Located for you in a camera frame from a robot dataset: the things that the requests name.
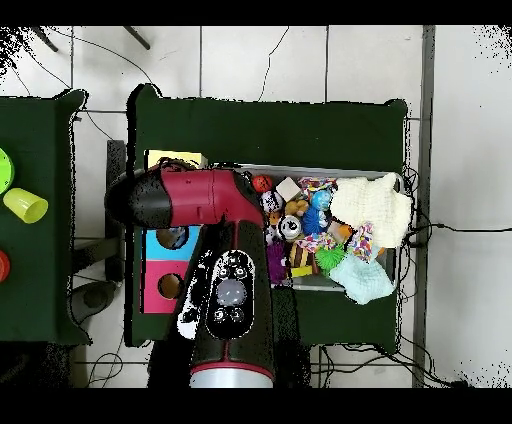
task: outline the plush toy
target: plush toy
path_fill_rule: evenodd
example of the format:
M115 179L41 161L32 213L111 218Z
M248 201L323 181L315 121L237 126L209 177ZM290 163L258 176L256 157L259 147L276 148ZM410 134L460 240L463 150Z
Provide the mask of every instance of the plush toy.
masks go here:
M343 260L344 256L343 246L338 245L334 249L318 249L315 253L315 260L322 269L322 273L328 277L331 269L335 268Z
M284 207L285 215L296 215L302 217L309 208L307 200L291 200Z
M331 192L329 190L320 190L313 194L311 206L319 211L325 212L329 209L331 203Z
M302 234L302 225L299 218L293 215L285 215L277 224L277 232L287 241L297 239Z
M258 193L269 191L272 185L272 179L268 175L256 175L252 179L252 186Z
M285 202L296 199L299 197L301 192L300 187L295 184L295 182L290 177L286 177L283 181L281 181L277 185L276 191L281 195Z
M268 276L274 284L286 279L286 259L284 256L284 243L276 241L267 246Z
M268 222L270 225L277 225L279 218L281 218L281 212L279 211L270 212L268 214Z
M319 272L318 266L315 262L315 254L303 249L297 245L297 243L293 243L292 249L290 250L290 266L292 270L294 268L311 266L313 274L318 274Z
M274 243L274 240L278 239L277 230L275 227L267 227L265 228L265 241L267 242L267 246L270 246Z
M316 233L320 234L325 232L328 223L325 218L325 213L315 208L309 208L302 217L302 231L305 236Z
M266 191L261 195L261 204L266 213L279 211L284 206L281 195L275 191Z

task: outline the purple toy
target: purple toy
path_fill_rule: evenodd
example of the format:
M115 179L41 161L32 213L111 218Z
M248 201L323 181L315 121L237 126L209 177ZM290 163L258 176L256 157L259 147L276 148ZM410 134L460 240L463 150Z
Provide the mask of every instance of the purple toy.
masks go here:
M284 262L284 242L276 241L267 246L267 265L270 281L274 284L286 279L286 266Z

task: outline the colorful fabric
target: colorful fabric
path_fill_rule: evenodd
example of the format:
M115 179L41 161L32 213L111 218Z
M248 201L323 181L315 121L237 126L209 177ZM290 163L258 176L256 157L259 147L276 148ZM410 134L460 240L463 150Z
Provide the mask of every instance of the colorful fabric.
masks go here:
M373 245L373 226L369 222L365 222L360 226L348 245L354 256L367 263L372 258L372 245Z
M326 249L334 249L336 247L336 240L328 233L310 234L302 240L297 240L295 243L311 253L315 253L321 247Z
M329 277L345 287L345 294L359 305L389 296L396 288L377 261L367 264L353 255L345 255Z
M311 200L313 193L330 187L335 181L336 178L302 177L299 178L298 182L302 190L302 195L306 199Z

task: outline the blue toy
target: blue toy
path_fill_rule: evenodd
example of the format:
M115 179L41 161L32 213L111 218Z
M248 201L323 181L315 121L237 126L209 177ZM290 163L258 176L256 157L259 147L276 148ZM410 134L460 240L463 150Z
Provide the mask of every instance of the blue toy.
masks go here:
M310 234L320 234L325 232L327 226L320 224L321 220L325 219L325 214L318 209L309 208L302 217L302 232L305 236Z
M311 199L311 206L319 211L325 212L329 209L329 205L331 204L332 195L329 190L320 190L317 191L313 198Z

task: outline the dark green tablecloth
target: dark green tablecloth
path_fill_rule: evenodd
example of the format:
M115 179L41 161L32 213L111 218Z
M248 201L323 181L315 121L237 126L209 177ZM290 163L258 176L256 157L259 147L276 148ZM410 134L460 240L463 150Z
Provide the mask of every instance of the dark green tablecloth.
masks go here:
M48 200L43 219L24 224L0 203L0 249L11 274L0 284L0 340L87 343L71 321L71 117L86 98L66 90L53 99L0 97L0 147L15 164L12 187Z
M402 100L373 105L165 99L147 84L128 101L129 142L135 146L135 169L143 168L145 150L158 149L200 152L210 163L401 173L406 113ZM139 312L138 231L134 270L127 318L139 344L161 339L168 317ZM396 294L366 306L339 293L297 291L296 297L304 343L367 342L394 349Z

